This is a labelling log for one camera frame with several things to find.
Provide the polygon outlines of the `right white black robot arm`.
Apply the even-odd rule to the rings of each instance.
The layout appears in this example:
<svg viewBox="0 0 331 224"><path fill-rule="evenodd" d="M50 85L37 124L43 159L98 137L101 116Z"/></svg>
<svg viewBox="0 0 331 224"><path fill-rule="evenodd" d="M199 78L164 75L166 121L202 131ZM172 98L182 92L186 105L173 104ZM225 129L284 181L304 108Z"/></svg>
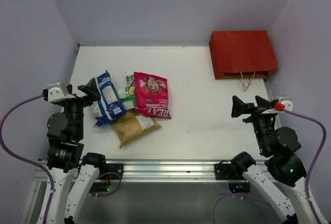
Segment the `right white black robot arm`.
<svg viewBox="0 0 331 224"><path fill-rule="evenodd" d="M323 132L321 146L326 141L325 126L313 118L293 112L293 104L289 100L268 101L260 96L255 100L255 103L244 103L233 96L231 117L248 115L243 122L253 125L260 155L267 159L264 164L279 184L275 185L247 152L241 152L231 160L232 176L246 179L263 195L282 223L328 223L309 187L314 164L305 169L296 155L301 144L295 130L275 128L275 122L278 114L287 113L318 124Z"/></svg>

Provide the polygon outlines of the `pink snack bag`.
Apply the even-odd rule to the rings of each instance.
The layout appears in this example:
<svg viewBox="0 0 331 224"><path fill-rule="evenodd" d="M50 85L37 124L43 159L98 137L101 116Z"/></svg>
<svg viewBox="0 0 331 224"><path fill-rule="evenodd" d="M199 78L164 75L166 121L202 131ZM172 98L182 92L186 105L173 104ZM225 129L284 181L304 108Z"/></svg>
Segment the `pink snack bag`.
<svg viewBox="0 0 331 224"><path fill-rule="evenodd" d="M147 117L171 119L166 78L134 72L135 111Z"/></svg>

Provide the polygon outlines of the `large blue chip bag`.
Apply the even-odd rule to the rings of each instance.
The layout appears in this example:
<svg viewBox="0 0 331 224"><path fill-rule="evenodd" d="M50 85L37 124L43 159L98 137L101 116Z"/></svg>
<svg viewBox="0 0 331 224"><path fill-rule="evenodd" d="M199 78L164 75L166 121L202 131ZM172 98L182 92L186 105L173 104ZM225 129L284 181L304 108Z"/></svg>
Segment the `large blue chip bag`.
<svg viewBox="0 0 331 224"><path fill-rule="evenodd" d="M93 92L100 96L100 99L90 106L91 113L96 119L94 127L101 127L127 113L107 70L105 73L92 78L90 83Z"/></svg>

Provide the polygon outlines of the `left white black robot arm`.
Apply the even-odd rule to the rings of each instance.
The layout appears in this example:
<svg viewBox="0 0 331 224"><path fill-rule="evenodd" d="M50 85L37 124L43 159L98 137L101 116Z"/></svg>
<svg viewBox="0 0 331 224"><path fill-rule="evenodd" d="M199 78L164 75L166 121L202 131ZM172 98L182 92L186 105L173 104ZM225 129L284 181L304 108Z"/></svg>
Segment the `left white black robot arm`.
<svg viewBox="0 0 331 224"><path fill-rule="evenodd" d="M78 86L85 93L79 97L72 86L63 82L43 90L44 100L63 107L47 121L50 147L47 155L47 187L38 223L76 223L84 201L96 179L106 176L103 155L82 157L84 145L84 108L100 100L97 84L89 81Z"/></svg>

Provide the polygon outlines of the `red paper bag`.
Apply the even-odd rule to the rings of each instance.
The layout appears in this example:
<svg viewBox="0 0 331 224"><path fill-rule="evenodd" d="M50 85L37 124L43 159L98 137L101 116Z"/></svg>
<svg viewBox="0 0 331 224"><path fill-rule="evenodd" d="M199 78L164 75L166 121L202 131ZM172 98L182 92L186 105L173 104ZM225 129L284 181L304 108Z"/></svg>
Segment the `red paper bag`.
<svg viewBox="0 0 331 224"><path fill-rule="evenodd" d="M278 70L267 31L213 31L209 50L215 79L238 79L244 91Z"/></svg>

